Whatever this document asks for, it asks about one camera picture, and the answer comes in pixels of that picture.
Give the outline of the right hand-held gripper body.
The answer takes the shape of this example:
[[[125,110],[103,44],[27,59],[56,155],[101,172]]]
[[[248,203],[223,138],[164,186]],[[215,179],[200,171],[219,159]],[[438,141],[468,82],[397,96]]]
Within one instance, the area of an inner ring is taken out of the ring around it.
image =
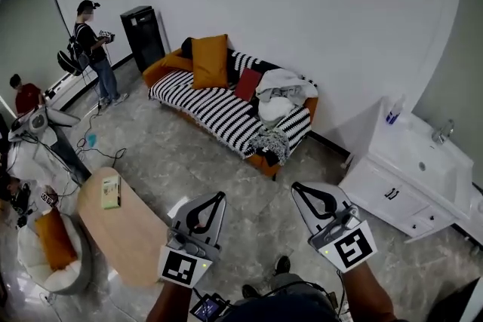
[[[358,208],[350,206],[316,232],[309,244],[336,269],[347,273],[377,252],[367,221],[358,217]]]

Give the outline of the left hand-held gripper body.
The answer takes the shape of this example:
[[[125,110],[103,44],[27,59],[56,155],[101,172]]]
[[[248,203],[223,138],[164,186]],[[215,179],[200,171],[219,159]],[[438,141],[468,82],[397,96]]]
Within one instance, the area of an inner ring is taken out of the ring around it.
[[[218,244],[170,229],[168,242],[160,250],[158,278],[192,289],[218,260],[220,251]]]

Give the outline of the red cushion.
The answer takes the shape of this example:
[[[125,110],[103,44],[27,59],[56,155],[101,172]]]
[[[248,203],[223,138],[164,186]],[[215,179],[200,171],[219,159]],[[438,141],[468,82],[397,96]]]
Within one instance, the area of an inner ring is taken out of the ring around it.
[[[255,95],[255,90],[261,78],[262,74],[258,71],[244,68],[235,88],[235,96],[246,102],[250,102]]]

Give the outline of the person's left forearm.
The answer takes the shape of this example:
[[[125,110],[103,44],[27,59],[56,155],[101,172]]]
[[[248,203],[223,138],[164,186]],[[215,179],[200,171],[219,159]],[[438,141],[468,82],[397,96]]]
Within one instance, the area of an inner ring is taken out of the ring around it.
[[[187,322],[191,296],[192,289],[169,281],[164,282],[146,322]]]

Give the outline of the person's right forearm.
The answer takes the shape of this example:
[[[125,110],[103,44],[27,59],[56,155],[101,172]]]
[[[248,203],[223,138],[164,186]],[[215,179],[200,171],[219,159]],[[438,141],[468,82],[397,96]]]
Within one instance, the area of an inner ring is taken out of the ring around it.
[[[366,262],[342,274],[353,322],[395,322],[397,317],[388,293]]]

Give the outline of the person's black shoe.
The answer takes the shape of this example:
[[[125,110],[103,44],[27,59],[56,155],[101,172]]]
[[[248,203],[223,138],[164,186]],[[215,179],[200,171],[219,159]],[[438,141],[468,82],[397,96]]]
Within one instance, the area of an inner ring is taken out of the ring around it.
[[[280,274],[287,274],[290,272],[290,270],[291,270],[291,261],[288,256],[283,255],[275,263],[275,271],[273,275],[277,276]]]
[[[244,284],[242,286],[241,294],[242,294],[243,300],[254,300],[254,299],[260,299],[262,297],[259,294],[259,292],[250,284]]]

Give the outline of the small screen device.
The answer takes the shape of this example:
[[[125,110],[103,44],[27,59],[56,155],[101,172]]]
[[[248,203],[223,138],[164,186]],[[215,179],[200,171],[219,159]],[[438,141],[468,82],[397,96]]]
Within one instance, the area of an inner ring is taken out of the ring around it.
[[[203,296],[195,293],[195,295],[198,297],[198,302],[189,310],[189,313],[200,322],[217,322],[232,306],[217,293],[206,293]]]

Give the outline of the wooden coffee table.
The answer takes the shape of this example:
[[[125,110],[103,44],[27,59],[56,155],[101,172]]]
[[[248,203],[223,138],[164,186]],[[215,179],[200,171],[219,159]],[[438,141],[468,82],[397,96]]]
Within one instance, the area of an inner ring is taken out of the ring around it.
[[[120,177],[111,167],[91,174],[78,192],[77,213],[107,262],[132,287],[152,287],[159,282],[158,261],[167,243],[168,226],[120,179],[120,203],[104,209],[101,188],[105,178]]]

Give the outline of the white vanity cabinet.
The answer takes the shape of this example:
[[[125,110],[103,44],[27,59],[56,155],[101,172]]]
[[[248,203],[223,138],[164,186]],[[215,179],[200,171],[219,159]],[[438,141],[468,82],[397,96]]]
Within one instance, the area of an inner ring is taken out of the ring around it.
[[[455,225],[483,247],[483,194],[472,183],[472,159],[450,140],[434,142],[432,128],[411,113],[387,124],[389,107],[384,97],[371,109],[341,189],[410,241]]]

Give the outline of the green box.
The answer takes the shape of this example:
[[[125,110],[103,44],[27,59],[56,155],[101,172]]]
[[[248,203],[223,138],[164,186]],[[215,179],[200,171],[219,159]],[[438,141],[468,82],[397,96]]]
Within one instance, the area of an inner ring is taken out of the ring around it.
[[[110,210],[121,206],[121,177],[119,175],[103,178],[101,185],[101,207]]]

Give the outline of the speckled knitted throw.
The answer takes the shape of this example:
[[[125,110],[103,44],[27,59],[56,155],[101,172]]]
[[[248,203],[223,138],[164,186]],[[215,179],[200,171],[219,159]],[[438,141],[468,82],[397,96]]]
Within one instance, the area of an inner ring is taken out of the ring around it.
[[[248,143],[256,154],[266,158],[270,167],[276,164],[284,165],[290,155],[288,136],[277,127],[261,127]]]

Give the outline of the person's blue shirt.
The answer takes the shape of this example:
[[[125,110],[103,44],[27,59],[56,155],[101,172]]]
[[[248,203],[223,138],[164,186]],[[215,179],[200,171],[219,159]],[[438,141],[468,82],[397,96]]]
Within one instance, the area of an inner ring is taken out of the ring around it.
[[[333,309],[298,294],[281,294],[247,301],[221,322],[339,322]]]

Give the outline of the white crumpled cloth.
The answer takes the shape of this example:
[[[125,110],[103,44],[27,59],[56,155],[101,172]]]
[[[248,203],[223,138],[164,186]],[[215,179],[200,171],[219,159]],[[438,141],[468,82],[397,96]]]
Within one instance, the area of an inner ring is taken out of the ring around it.
[[[258,115],[264,127],[272,129],[295,107],[287,97],[272,97],[268,101],[259,101]]]

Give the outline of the black panel with white edge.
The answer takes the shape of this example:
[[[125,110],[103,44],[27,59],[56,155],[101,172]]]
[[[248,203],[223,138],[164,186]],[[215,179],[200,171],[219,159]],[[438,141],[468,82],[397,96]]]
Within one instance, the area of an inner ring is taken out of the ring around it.
[[[426,322],[483,322],[483,277],[437,302]]]

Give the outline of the chrome faucet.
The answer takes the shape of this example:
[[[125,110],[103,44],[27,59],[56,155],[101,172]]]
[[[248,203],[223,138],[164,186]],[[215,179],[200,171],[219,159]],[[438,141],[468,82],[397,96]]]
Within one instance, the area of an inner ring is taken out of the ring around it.
[[[454,120],[448,119],[444,125],[432,132],[432,141],[438,145],[444,144],[454,132],[454,127]]]

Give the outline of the beige crumpled cloth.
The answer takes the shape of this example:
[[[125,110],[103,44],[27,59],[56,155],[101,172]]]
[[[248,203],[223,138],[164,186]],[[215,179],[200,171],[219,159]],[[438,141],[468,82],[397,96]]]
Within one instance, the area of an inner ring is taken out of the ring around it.
[[[302,106],[307,99],[318,97],[317,88],[311,81],[281,68],[265,72],[255,94],[264,103],[275,97],[284,97],[295,106]]]

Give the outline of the small orange cushion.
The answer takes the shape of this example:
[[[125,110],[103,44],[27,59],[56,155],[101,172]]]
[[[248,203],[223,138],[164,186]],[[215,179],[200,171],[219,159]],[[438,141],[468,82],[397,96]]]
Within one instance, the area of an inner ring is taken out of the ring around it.
[[[161,61],[163,67],[178,69],[186,72],[193,71],[192,59],[185,58],[181,48],[167,54]]]

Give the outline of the large orange cushion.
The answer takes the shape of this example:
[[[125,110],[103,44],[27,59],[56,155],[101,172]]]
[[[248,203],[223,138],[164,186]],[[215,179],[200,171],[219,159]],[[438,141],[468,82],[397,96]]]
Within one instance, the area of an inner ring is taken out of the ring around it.
[[[227,34],[192,40],[193,89],[228,88]]]

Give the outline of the white low bench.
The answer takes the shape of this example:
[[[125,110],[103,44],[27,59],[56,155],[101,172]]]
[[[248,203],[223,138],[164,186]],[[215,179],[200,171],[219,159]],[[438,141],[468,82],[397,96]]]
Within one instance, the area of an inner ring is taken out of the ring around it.
[[[46,104],[62,110],[96,81],[97,74],[89,67],[79,76],[65,73],[44,92]]]

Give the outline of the grey backpack rig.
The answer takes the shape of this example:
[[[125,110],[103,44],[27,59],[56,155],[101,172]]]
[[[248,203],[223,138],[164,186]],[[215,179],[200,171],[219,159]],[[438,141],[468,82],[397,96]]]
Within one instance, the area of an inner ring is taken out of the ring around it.
[[[27,134],[35,137],[42,135],[50,124],[60,127],[73,127],[80,120],[74,115],[46,105],[37,106],[14,120],[8,133],[8,141],[11,143],[21,141]]]

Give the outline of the black cabinet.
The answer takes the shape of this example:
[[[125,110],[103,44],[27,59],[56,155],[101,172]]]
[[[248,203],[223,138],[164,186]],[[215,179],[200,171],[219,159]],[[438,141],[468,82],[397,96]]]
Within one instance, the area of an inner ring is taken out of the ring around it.
[[[152,6],[142,5],[120,15],[131,52],[141,73],[165,56]]]

